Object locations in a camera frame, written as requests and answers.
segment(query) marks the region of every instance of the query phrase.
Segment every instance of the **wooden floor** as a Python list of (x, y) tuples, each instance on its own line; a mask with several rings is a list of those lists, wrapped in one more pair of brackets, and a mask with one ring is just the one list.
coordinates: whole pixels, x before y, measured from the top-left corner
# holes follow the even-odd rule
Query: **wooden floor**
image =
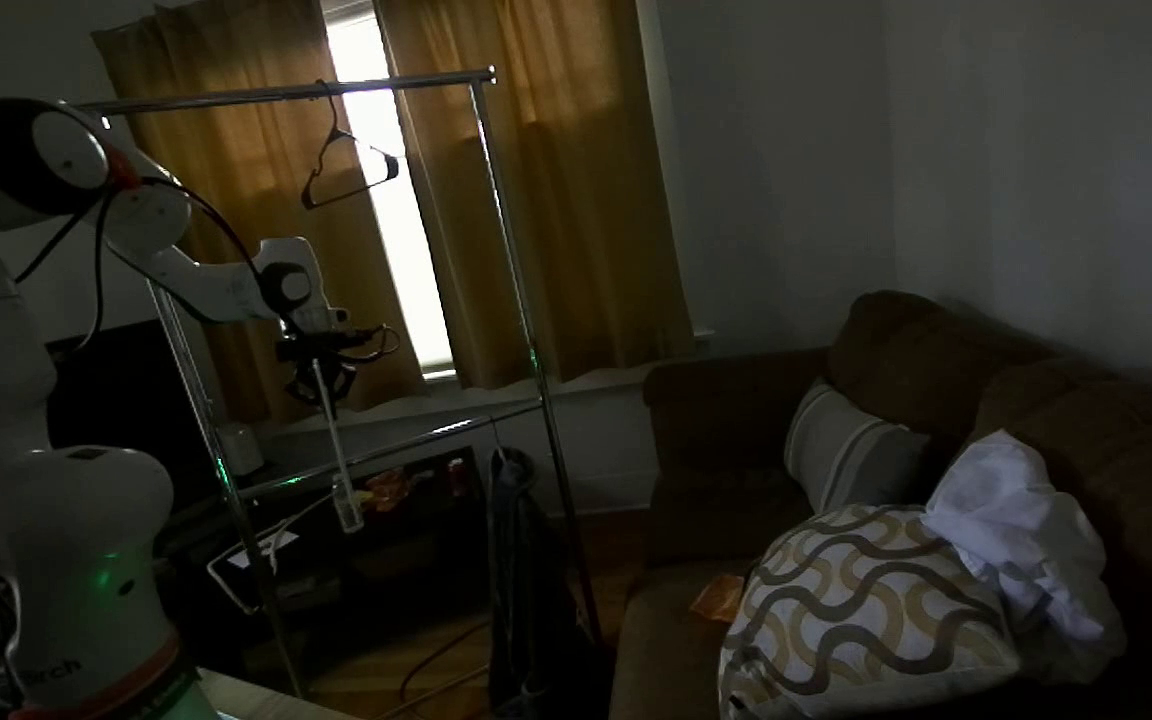
[[(639, 512), (586, 514), (580, 535), (600, 630), (618, 648), (623, 592), (639, 569)], [(489, 640), (489, 613), (443, 621), (307, 674), (306, 697), (361, 720), (489, 720)]]

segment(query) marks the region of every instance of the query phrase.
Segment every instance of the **robotic arm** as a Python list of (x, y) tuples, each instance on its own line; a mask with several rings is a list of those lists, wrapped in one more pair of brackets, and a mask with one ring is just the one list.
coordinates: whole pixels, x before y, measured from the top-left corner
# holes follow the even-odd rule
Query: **robotic arm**
[[(0, 98), (0, 232), (44, 214), (98, 223), (108, 251), (197, 317), (275, 318), (297, 362), (361, 342), (306, 241), (200, 263), (178, 249), (192, 194), (168, 166), (64, 104)], [(152, 584), (172, 481), (129, 446), (48, 446), (48, 385), (52, 362), (0, 267), (0, 576), (15, 602), (21, 716), (197, 716)]]

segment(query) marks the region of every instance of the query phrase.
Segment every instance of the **brown curtain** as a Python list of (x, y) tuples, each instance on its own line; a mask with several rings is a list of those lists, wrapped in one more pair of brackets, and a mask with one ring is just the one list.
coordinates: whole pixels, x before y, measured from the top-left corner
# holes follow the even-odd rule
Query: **brown curtain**
[[(637, 2), (376, 0), (398, 75), (496, 64), (505, 194), (557, 377), (680, 357), (692, 323), (671, 254)], [(527, 373), (463, 87), (404, 93), (404, 130), (456, 373)]]
[[(98, 47), (126, 98), (334, 81), (315, 0), (197, 0), (189, 6), (155, 6), (141, 25), (98, 31)], [(374, 199), (354, 194), (315, 212), (299, 208), (299, 189), (334, 130), (328, 98), (144, 111), (134, 116), (134, 130), (147, 156), (221, 208), (250, 251), (264, 236), (307, 236), (320, 251), (334, 303), (356, 326), (392, 323), (384, 361), (365, 362), (347, 405), (376, 405), (419, 385)], [(361, 178), (354, 153), (328, 153), (328, 165), (325, 184), (340, 184), (340, 174), (347, 174), (344, 184)], [(235, 261), (210, 218), (197, 218), (183, 249), (200, 261)], [(294, 369), (275, 361), (271, 340), (275, 330), (264, 318), (210, 326), (221, 393), (235, 420), (313, 413), (284, 388)]]

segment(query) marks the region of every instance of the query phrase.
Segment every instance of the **brown couch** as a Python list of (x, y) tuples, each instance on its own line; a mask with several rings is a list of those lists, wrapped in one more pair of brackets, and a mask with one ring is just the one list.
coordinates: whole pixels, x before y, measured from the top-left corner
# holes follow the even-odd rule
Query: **brown couch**
[(831, 346), (663, 362), (645, 398), (662, 482), (648, 565), (628, 596), (614, 720), (711, 720), (725, 625), (689, 613), (716, 572), (746, 572), (809, 514), (780, 446), (802, 393), (831, 381), (859, 408), (931, 435), (935, 473), (1009, 429), (1046, 453), (1108, 548), (1130, 657), (1095, 688), (1023, 678), (913, 716), (1152, 716), (1152, 385), (1046, 346), (909, 292), (859, 297)]

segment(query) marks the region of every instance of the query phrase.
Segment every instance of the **window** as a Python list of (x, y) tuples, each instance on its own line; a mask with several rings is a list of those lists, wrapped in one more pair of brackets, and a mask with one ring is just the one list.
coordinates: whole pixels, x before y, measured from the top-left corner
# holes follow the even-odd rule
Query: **window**
[[(384, 38), (368, 2), (328, 6), (328, 42), (336, 81), (381, 81), (390, 75)], [(347, 93), (344, 111), (361, 138), (361, 166), (368, 178), (384, 178), (384, 153), (404, 153), (400, 111), (392, 93)], [(404, 323), (419, 361), (423, 381), (456, 377), (449, 318), (433, 274), (428, 232), (415, 208), (414, 174), (400, 172), (374, 189), (374, 208), (384, 241), (384, 261), (398, 278)]]

